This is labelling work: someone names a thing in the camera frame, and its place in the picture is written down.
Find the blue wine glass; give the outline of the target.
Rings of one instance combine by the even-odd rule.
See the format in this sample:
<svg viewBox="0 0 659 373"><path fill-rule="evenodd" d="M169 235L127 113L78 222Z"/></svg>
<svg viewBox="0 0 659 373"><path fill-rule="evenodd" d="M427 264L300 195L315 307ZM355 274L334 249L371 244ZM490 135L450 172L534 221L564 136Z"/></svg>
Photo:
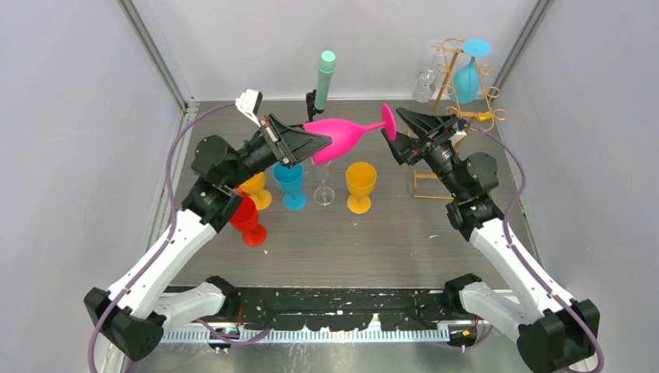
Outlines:
<svg viewBox="0 0 659 373"><path fill-rule="evenodd" d="M288 168L280 163L273 167L273 177L277 187L283 193L283 205L290 211L301 210L307 202L303 192L304 168L302 164L297 164Z"/></svg>

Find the magenta wine glass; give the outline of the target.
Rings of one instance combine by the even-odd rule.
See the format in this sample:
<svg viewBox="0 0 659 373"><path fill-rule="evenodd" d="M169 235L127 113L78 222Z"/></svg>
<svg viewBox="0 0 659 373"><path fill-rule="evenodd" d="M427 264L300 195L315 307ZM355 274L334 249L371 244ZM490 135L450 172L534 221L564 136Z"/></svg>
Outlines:
<svg viewBox="0 0 659 373"><path fill-rule="evenodd" d="M331 139L330 145L311 157L312 162L319 166L346 155L359 142L361 137L369 131L384 129L385 137L390 141L394 141L397 134L396 122L387 104L382 104L381 117L380 122L369 125L361 125L340 118L329 118L304 124L302 128L305 131L327 136Z"/></svg>

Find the clear wine glass back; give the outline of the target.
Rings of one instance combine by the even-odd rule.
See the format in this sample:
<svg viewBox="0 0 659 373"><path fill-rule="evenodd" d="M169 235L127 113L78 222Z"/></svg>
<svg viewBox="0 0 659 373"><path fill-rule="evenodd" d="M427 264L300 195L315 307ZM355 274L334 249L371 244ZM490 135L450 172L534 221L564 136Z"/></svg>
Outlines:
<svg viewBox="0 0 659 373"><path fill-rule="evenodd" d="M419 72L413 88L412 97L418 103L428 103L437 90L437 80L440 74L438 65L443 61L446 50L445 40L434 39L427 42L423 49Z"/></svg>

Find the clear wine glass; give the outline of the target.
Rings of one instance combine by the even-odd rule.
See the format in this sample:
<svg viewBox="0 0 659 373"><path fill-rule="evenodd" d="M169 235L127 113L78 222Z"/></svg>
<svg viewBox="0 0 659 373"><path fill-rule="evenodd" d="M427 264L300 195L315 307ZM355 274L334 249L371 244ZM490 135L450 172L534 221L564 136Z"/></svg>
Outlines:
<svg viewBox="0 0 659 373"><path fill-rule="evenodd" d="M314 192L314 199L321 206L329 206L335 199L334 189L328 185L330 179L331 162L314 165L313 172L316 181L319 183Z"/></svg>
<svg viewBox="0 0 659 373"><path fill-rule="evenodd" d="M443 61L446 50L445 40L434 39L427 42L423 49L419 72L413 88L412 97L418 103L428 103L437 90L437 80L440 74L438 65Z"/></svg>

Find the orange wine glass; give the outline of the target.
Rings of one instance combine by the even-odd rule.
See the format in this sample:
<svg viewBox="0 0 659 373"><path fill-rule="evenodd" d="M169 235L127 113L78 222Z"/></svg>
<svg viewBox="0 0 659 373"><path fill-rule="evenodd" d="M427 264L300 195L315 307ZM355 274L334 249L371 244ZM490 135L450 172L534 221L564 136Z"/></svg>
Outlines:
<svg viewBox="0 0 659 373"><path fill-rule="evenodd" d="M370 194L377 181L375 167L366 162L355 162L347 168L345 176L348 209L355 214L366 213L371 207Z"/></svg>
<svg viewBox="0 0 659 373"><path fill-rule="evenodd" d="M272 195L266 189L266 177L264 172L257 173L255 176L240 184L239 188L251 198L258 211L267 209L272 203Z"/></svg>

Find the clear wine glass front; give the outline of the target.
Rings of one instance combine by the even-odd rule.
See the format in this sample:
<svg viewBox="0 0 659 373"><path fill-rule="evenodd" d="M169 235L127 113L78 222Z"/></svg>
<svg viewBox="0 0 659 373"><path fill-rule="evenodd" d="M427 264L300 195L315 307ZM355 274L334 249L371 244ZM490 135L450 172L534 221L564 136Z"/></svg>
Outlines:
<svg viewBox="0 0 659 373"><path fill-rule="evenodd" d="M319 183L314 192L314 199L321 206L329 206L335 199L334 189L328 185L330 179L331 162L314 165L313 172L316 181Z"/></svg>

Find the cyan wine glass back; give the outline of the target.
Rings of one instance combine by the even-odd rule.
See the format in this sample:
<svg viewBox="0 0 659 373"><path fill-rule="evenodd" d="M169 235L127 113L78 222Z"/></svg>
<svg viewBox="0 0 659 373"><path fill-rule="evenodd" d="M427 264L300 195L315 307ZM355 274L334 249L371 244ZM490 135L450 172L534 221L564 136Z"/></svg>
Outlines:
<svg viewBox="0 0 659 373"><path fill-rule="evenodd" d="M470 59L453 75L454 101L460 104L470 103L476 99L480 87L476 58L488 56L491 53L491 46L485 40L471 39L463 43L462 52Z"/></svg>

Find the red wine glass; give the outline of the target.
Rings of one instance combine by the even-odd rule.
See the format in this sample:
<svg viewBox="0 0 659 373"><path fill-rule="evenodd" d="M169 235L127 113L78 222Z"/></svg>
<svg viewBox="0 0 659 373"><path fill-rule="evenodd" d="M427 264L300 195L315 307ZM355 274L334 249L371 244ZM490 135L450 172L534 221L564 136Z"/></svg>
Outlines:
<svg viewBox="0 0 659 373"><path fill-rule="evenodd" d="M229 223L241 233L242 241L248 246L260 246L267 239L267 230L260 224L259 212L249 197L242 198Z"/></svg>

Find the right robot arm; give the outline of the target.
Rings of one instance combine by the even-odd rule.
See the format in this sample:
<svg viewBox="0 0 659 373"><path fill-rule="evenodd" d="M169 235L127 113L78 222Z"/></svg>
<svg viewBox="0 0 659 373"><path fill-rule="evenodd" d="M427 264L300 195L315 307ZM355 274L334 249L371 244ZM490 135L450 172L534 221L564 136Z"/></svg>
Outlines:
<svg viewBox="0 0 659 373"><path fill-rule="evenodd" d="M554 281L513 233L510 211L490 193L499 184L496 159L476 152L461 158L454 137L469 126L456 115L433 116L408 109L381 109L383 135L399 164L425 162L452 196L447 216L452 227L494 266L514 293L493 291L474 274L445 284L444 309L454 319L476 315L498 329L518 349L533 372L572 371L576 363L605 357L598 342L600 312L590 300L577 300Z"/></svg>

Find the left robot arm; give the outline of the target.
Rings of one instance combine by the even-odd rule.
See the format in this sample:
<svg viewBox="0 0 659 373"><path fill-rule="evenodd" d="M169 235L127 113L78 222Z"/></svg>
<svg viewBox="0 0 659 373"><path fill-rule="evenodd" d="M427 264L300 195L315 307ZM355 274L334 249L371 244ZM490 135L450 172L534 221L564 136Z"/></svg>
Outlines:
<svg viewBox="0 0 659 373"><path fill-rule="evenodd" d="M84 303L95 325L88 346L90 371L96 371L99 336L139 361L171 329L205 316L227 322L237 315L237 292L218 276L178 295L166 297L163 292L236 213L243 201L235 191L240 184L277 163L296 166L332 143L329 136L290 127L274 115L259 119L257 127L238 149L217 135L201 140L191 166L197 182L173 213L168 230L109 289L92 288L87 293Z"/></svg>

